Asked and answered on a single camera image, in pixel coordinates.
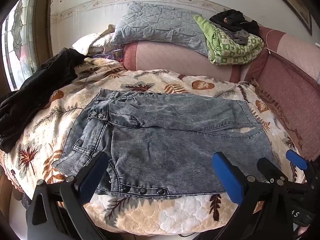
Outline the grey denim pants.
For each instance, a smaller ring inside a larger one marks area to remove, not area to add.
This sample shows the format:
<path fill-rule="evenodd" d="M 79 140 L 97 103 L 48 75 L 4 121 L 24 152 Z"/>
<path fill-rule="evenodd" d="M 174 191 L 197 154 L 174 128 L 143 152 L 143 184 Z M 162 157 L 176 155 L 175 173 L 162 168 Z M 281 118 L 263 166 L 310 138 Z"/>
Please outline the grey denim pants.
<path fill-rule="evenodd" d="M 99 152 L 107 156 L 98 194 L 176 198 L 223 192 L 216 152 L 262 179 L 260 158 L 279 166 L 247 103 L 194 94 L 102 89 L 77 117 L 53 166 L 76 176 Z"/>

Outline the leaf pattern quilted blanket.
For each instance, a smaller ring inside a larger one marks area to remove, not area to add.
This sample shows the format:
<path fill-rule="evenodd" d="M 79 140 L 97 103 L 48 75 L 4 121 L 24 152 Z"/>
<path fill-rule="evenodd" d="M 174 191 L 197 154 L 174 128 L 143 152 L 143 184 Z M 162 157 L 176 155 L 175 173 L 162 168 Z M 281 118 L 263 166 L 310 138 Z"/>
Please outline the leaf pattern quilted blanket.
<path fill-rule="evenodd" d="M 1 153 L 1 165 L 13 185 L 32 196 L 39 179 L 63 180 L 53 167 L 62 154 L 67 135 L 80 112 L 102 88 L 169 94 L 192 93 L 247 102 L 271 143 L 273 155 L 289 180 L 301 183 L 304 174 L 285 157 L 295 143 L 245 82 L 232 83 L 209 74 L 184 75 L 180 70 L 130 71 L 114 60 L 85 59 L 76 68 L 77 78 L 55 91 L 49 105 L 26 127 L 10 153 Z M 209 194 L 176 199 L 143 199 L 95 194 L 85 205 L 93 222 L 108 231 L 136 235 L 177 235 L 203 232 L 224 226 L 236 210 L 227 194 Z"/>

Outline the brown fringed sofa cover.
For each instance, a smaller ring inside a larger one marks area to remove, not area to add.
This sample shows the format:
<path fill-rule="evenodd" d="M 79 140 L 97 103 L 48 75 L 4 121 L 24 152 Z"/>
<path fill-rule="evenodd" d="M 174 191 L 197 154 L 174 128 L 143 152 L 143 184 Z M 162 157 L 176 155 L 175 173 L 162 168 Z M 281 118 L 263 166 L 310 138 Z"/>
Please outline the brown fringed sofa cover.
<path fill-rule="evenodd" d="M 250 83 L 255 87 L 255 93 L 263 100 L 264 103 L 266 103 L 267 107 L 271 110 L 271 112 L 276 116 L 281 125 L 285 128 L 299 153 L 303 154 L 302 137 L 298 133 L 296 126 L 292 124 L 286 117 L 285 112 L 282 109 L 280 103 L 274 100 L 272 96 L 268 94 L 267 91 L 263 90 L 254 78 L 251 78 Z"/>

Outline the pink red sofa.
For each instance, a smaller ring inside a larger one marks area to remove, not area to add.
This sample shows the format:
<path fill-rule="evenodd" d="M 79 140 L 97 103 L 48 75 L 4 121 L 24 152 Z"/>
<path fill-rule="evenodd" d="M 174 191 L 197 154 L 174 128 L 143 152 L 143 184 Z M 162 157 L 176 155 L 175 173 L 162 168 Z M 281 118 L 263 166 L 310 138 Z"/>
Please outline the pink red sofa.
<path fill-rule="evenodd" d="M 128 70 L 166 69 L 183 75 L 250 82 L 280 103 L 303 140 L 303 156 L 319 157 L 319 49 L 282 31 L 260 28 L 265 48 L 244 65 L 217 66 L 201 54 L 169 43 L 134 42 L 124 47 Z"/>

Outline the black jacket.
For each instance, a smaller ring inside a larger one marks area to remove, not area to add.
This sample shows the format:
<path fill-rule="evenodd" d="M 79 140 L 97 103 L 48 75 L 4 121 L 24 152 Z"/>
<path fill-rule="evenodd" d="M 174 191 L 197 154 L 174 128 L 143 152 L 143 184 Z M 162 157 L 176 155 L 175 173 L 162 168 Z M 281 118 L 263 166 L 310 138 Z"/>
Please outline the black jacket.
<path fill-rule="evenodd" d="M 9 153 L 52 94 L 76 79 L 75 67 L 85 58 L 74 49 L 63 48 L 26 79 L 19 90 L 1 96 L 2 151 Z"/>

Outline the green patterned folded blanket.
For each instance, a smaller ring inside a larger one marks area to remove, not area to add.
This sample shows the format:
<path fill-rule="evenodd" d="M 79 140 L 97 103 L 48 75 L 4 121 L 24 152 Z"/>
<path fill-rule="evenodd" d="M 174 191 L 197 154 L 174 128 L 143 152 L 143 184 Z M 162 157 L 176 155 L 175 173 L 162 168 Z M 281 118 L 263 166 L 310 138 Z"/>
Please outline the green patterned folded blanket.
<path fill-rule="evenodd" d="M 194 20 L 206 38 L 208 60 L 212 64 L 247 64 L 256 59 L 264 48 L 263 39 L 258 36 L 250 34 L 247 44 L 240 45 L 202 16 L 196 15 Z"/>

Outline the black clothes pile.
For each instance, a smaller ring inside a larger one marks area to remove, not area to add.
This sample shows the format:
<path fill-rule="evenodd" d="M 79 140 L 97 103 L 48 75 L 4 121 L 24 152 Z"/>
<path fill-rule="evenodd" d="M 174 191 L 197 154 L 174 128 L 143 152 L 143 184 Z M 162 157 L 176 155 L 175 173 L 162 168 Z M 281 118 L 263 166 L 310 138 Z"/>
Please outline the black clothes pile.
<path fill-rule="evenodd" d="M 250 34 L 260 37 L 258 23 L 255 20 L 247 21 L 240 11 L 234 9 L 222 11 L 209 20 L 239 45 L 246 45 Z"/>

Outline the cream pillow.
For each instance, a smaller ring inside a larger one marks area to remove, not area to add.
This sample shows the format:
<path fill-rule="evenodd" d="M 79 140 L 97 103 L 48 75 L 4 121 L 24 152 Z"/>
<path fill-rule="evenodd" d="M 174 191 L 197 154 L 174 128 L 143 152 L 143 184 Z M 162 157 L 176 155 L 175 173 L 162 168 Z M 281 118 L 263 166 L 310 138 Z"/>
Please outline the cream pillow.
<path fill-rule="evenodd" d="M 109 24 L 107 29 L 101 33 L 91 33 L 78 39 L 72 48 L 83 55 L 93 55 L 96 53 L 108 53 L 109 51 L 119 49 L 119 45 L 112 44 L 115 25 Z"/>

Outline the stained glass window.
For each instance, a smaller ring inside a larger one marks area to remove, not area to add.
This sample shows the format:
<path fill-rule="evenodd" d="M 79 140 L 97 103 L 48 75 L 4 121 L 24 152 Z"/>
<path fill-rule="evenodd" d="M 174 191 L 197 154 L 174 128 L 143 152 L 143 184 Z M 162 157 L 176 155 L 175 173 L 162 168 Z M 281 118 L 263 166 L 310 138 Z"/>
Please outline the stained glass window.
<path fill-rule="evenodd" d="M 2 57 L 11 91 L 37 70 L 33 41 L 35 0 L 18 0 L 2 24 Z"/>

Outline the grey quilted pillow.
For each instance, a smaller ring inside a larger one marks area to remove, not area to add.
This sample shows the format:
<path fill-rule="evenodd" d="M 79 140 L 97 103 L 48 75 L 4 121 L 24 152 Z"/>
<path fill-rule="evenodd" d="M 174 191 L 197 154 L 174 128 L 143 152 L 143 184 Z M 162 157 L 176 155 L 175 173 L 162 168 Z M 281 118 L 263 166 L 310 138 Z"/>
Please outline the grey quilted pillow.
<path fill-rule="evenodd" d="M 194 19 L 197 15 L 168 5 L 131 2 L 115 27 L 111 43 L 165 42 L 208 56 L 206 38 Z"/>

